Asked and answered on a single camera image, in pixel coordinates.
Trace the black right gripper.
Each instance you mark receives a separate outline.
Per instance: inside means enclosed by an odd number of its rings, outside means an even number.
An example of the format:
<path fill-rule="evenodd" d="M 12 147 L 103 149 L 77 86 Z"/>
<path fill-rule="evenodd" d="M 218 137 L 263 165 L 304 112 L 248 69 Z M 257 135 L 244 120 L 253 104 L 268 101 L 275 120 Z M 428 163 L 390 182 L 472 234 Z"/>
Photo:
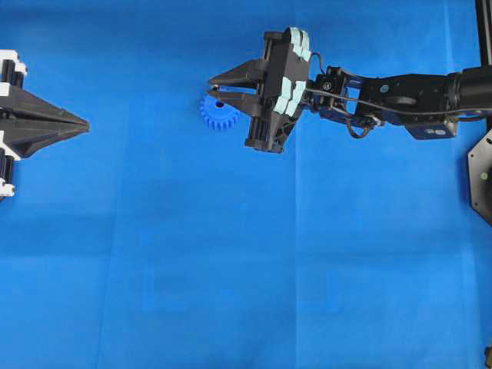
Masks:
<path fill-rule="evenodd" d="M 281 153 L 302 113 L 308 85 L 310 39 L 297 27 L 264 34 L 263 58 L 253 59 L 216 75 L 210 85 L 256 87 L 257 94 L 210 89 L 207 94 L 253 117 L 245 145 Z"/>

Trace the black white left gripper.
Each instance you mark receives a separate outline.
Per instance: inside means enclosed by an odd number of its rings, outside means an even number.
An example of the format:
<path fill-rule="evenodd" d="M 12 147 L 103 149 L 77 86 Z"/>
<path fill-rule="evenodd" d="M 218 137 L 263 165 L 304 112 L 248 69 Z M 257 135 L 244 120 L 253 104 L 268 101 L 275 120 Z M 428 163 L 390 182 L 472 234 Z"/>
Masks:
<path fill-rule="evenodd" d="M 1 108 L 1 201 L 15 195 L 17 161 L 89 131 L 86 120 L 24 90 L 27 74 L 17 51 L 1 50 L 1 97 L 6 98 L 6 109 Z M 13 119 L 12 114 L 34 119 Z"/>

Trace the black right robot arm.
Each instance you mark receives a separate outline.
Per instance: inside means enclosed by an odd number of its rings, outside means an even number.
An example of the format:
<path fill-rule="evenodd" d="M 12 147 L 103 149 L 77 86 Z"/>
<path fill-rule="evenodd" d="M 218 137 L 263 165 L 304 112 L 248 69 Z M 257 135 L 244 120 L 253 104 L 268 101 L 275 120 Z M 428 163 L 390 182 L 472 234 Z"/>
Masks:
<path fill-rule="evenodd" d="M 365 138 L 386 123 L 417 140 L 453 138 L 462 121 L 491 115 L 491 67 L 449 75 L 368 78 L 327 67 L 309 78 L 308 33 L 290 27 L 264 34 L 264 54 L 209 80 L 208 95 L 251 117 L 246 146 L 280 154 L 302 113 L 343 124 Z"/>

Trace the black robot arm base plate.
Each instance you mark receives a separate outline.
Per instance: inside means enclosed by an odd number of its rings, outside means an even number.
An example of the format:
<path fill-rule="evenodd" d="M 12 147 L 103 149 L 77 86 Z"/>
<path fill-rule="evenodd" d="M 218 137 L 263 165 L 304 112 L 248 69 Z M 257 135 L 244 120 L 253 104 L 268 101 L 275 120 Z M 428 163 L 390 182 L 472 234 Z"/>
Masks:
<path fill-rule="evenodd" d="M 471 207 L 491 225 L 491 131 L 468 152 Z"/>

